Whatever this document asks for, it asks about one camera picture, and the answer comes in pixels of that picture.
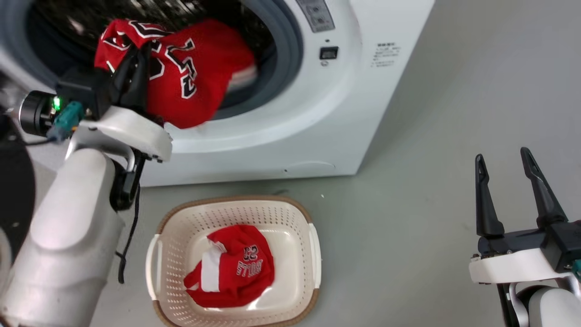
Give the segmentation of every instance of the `cable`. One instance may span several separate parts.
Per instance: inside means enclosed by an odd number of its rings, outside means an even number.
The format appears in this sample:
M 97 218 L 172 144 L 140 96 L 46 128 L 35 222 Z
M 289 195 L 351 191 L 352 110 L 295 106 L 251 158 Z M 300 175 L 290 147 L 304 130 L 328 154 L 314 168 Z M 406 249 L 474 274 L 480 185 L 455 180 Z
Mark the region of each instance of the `cable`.
M 115 252 L 121 261 L 119 262 L 119 273 L 117 275 L 117 280 L 119 284 L 125 284 L 125 277 L 123 273 L 125 272 L 125 265 L 127 264 L 127 252 L 129 251 L 129 245 L 131 244 L 131 239 L 133 239 L 133 233 L 135 233 L 135 227 L 137 226 L 137 219 L 139 218 L 139 195 L 141 193 L 141 186 L 137 186 L 137 193 L 135 194 L 135 216 L 133 217 L 133 223 L 131 224 L 131 230 L 129 231 L 129 236 L 127 237 L 127 243 L 123 249 L 123 253 Z

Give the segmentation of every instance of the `red jersey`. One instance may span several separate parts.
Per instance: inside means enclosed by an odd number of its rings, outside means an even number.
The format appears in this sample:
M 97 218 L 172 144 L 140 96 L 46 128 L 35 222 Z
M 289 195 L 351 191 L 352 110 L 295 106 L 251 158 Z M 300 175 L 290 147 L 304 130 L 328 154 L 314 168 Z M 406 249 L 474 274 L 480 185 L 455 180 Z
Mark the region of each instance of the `red jersey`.
M 212 118 L 232 75 L 254 72 L 254 55 L 235 30 L 206 19 L 176 33 L 158 24 L 116 19 L 101 35 L 95 67 L 114 72 L 131 44 L 152 41 L 149 113 L 180 129 Z

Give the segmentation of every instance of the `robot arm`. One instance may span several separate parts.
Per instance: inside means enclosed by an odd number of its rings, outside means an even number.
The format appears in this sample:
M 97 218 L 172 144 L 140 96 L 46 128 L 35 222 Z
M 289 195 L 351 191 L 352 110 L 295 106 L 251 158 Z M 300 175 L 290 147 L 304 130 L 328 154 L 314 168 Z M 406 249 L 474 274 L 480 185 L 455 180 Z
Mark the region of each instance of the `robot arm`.
M 26 132 L 46 136 L 58 125 L 74 133 L 10 271 L 0 298 L 3 324 L 89 325 L 124 225 L 118 212 L 131 207 L 145 161 L 171 156 L 170 136 L 145 116 L 146 92 L 133 85 L 141 81 L 146 88 L 147 75 L 139 75 L 145 63 L 126 65 L 136 67 L 124 72 L 133 76 L 129 86 L 116 84 L 127 80 L 119 74 L 110 81 L 101 72 L 95 79 L 74 70 L 61 79 L 56 95 L 34 91 L 23 102 L 20 120 Z M 55 103 L 81 103 L 86 111 L 73 108 L 69 119 L 66 108 L 55 112 Z M 79 115 L 83 119 L 75 122 Z M 121 156 L 126 165 L 108 155 Z
M 568 221 L 527 148 L 521 148 L 521 157 L 535 194 L 538 229 L 504 232 L 484 157 L 476 156 L 476 233 L 481 238 L 470 276 L 475 283 L 496 284 L 507 327 L 581 326 L 581 221 Z M 549 279 L 558 287 L 516 292 L 518 283 Z

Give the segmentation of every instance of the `green led light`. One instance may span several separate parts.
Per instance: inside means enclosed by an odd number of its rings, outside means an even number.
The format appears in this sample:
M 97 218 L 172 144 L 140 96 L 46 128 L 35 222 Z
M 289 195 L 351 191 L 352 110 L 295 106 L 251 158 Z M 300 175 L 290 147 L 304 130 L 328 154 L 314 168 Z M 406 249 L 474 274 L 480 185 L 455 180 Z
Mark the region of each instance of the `green led light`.
M 59 97 L 54 97 L 52 99 L 52 107 L 56 110 L 56 111 L 60 111 L 60 98 Z

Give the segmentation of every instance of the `white plastic basket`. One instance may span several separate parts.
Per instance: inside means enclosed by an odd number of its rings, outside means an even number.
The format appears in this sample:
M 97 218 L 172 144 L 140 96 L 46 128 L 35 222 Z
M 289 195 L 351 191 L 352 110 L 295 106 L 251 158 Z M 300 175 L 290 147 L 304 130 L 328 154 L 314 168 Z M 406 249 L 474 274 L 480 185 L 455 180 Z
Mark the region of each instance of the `white plastic basket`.
M 208 234 L 240 224 L 255 225 L 268 241 L 274 283 L 245 307 L 200 307 L 185 292 L 184 277 L 210 247 Z M 172 209 L 149 245 L 145 265 L 153 306 L 171 327 L 293 325 L 314 307 L 321 283 L 317 230 L 300 204 L 278 196 L 218 198 Z

